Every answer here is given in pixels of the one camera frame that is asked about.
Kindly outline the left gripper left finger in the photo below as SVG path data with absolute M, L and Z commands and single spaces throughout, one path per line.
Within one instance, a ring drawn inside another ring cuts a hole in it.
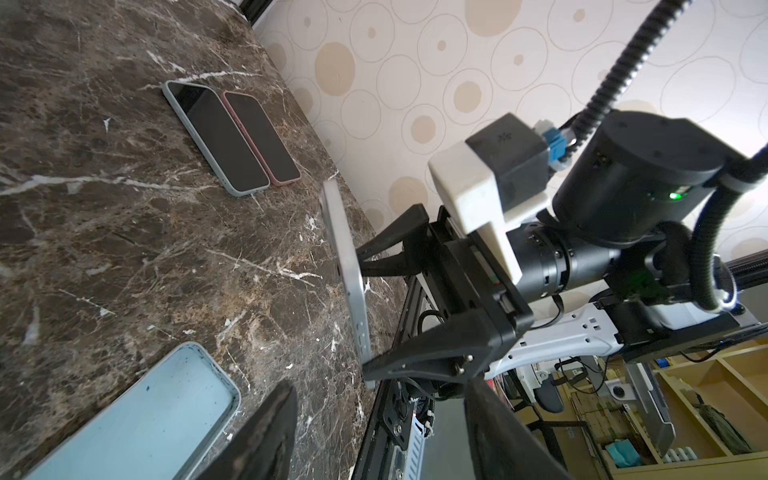
M 198 479 L 287 479 L 297 419 L 296 388 L 282 380 Z

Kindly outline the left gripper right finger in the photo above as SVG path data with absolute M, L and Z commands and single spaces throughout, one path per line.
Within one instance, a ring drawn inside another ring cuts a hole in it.
M 521 423 L 487 383 L 475 378 L 465 389 L 469 449 L 477 479 L 546 480 L 571 475 Z

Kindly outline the black phone grey edge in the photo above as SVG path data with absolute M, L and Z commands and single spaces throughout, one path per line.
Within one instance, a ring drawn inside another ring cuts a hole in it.
M 363 276 L 338 182 L 326 180 L 320 192 L 326 236 L 337 258 L 344 298 L 350 314 L 353 342 L 360 366 L 371 360 L 372 349 Z

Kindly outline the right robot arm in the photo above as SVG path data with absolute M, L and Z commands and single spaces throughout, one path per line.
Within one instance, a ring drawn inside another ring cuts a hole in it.
M 649 305 L 731 305 L 714 243 L 765 181 L 765 151 L 746 159 L 688 120 L 615 110 L 544 207 L 554 163 L 551 135 L 512 115 L 431 159 L 440 218 L 414 206 L 357 256 L 367 276 L 425 275 L 444 321 L 367 361 L 365 380 L 466 382 L 531 329 L 532 302 L 600 279 Z

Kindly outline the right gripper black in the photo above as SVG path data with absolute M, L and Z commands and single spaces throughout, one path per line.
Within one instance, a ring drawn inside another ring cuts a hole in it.
M 429 380 L 446 396 L 476 377 L 501 373 L 517 359 L 513 348 L 534 328 L 530 304 L 562 292 L 575 279 L 562 235 L 539 223 L 508 234 L 523 252 L 523 278 L 514 284 L 476 233 L 458 233 L 446 208 L 430 224 L 414 204 L 356 250 L 363 277 L 424 273 L 444 322 L 379 355 L 362 367 L 366 381 Z M 400 245 L 400 253 L 374 260 Z

